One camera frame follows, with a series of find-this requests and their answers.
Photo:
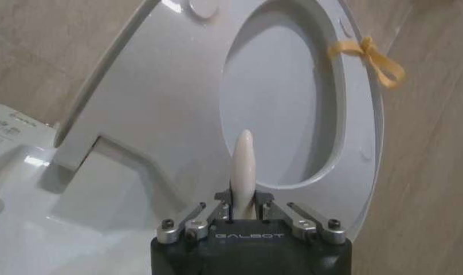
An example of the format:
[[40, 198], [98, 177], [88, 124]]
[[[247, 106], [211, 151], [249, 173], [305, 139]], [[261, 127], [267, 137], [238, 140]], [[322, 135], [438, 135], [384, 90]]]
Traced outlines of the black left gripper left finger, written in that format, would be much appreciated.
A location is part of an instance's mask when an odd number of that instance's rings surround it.
[[233, 217], [233, 192], [226, 189], [215, 193], [210, 200], [201, 201], [174, 217], [162, 220], [158, 227], [158, 242], [177, 243], [182, 237], [191, 241], [207, 238], [214, 221]]

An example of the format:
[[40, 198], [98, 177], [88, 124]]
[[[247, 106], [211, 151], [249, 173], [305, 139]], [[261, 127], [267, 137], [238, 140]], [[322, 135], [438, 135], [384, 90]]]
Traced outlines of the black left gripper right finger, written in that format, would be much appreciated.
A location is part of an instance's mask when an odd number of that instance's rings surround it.
[[255, 212], [262, 221], [282, 220], [295, 238], [306, 241], [319, 237], [323, 241], [346, 241], [346, 229], [338, 219], [329, 219], [305, 203], [275, 201], [269, 192], [255, 191]]

